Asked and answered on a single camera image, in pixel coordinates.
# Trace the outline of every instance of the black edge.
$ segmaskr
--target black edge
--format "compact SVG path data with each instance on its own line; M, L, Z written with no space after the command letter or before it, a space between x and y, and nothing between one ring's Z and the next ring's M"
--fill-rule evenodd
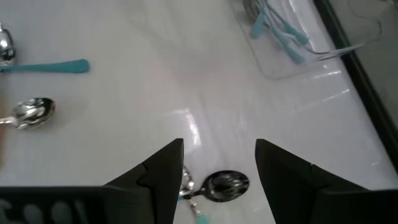
M349 41L329 0L314 0L319 15L337 48L349 46ZM396 172L398 173L398 131L373 87L366 71L355 53L341 57L351 80L376 128L377 134L386 148Z

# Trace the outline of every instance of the spoon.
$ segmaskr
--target spoon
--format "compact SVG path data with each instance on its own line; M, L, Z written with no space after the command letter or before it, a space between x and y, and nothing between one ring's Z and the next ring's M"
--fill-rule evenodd
M249 188L249 179L246 175L233 170L223 170L208 176L201 189L193 191L193 178L188 169L183 167L183 179L180 187L179 200L187 199L198 224L208 223L207 218L197 209L192 197L203 195L214 202L229 202L244 194Z
M10 116L1 118L0 124L10 124L17 129L31 129L46 122L55 111L55 102L48 98L33 98L18 103Z
M208 176L201 189L191 197L203 195L214 202L229 202L242 196L249 188L249 179L238 171L223 170Z
M50 63L42 65L15 65L16 49L11 33L0 24L0 70L2 72L35 71L35 72L63 72L83 73L90 69L85 59L70 62Z

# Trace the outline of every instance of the spoon bowl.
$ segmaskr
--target spoon bowl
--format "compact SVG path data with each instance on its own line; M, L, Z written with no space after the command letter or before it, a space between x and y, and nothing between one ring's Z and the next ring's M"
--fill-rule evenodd
M10 124L17 129L32 129L43 124L55 111L55 102L49 98L33 98L18 103L11 115L1 118L0 124Z

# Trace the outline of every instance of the teal handle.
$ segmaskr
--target teal handle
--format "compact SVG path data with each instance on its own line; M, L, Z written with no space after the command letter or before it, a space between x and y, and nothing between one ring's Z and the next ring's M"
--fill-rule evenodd
M207 219L206 216L200 214L200 215L197 217L197 224L209 224L209 220Z
M262 27L263 27L263 23L265 22L266 17L264 15L263 12L260 12L259 16L256 19L256 22L254 23L254 25L251 27L251 35L257 39L261 36L262 34Z
M62 72L62 73L83 73L90 70L90 64L85 59L70 62L51 63L42 65L10 65L2 66L4 72L13 71L36 71L36 72Z
M304 34L299 32L296 28L292 27L282 16L279 15L277 11L270 5L267 5L269 10L278 17L278 19L283 23L285 30L287 33L293 35L296 37L296 39L302 44L302 45L307 45L308 44L308 37L306 37Z
M276 39L280 42L281 46L284 48L286 54L293 60L294 63L300 65L305 62L305 58L297 53L294 49L292 49L289 45L289 40L285 36L281 34L281 32L275 28L272 24L269 24L271 32L274 34Z

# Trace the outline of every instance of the white countertop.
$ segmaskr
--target white countertop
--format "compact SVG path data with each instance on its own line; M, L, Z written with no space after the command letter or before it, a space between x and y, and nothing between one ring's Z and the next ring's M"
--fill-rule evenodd
M254 160L264 138L363 187L398 186L341 62L266 79L227 0L13 0L1 4L0 21L21 64L91 63L86 74L2 77L4 110L45 96L57 112L39 129L6 129L0 185L102 185L184 138L198 185L221 169L251 180L232 202L198 197L211 223L273 223ZM314 41L326 43L314 21ZM194 223L188 205L175 222Z

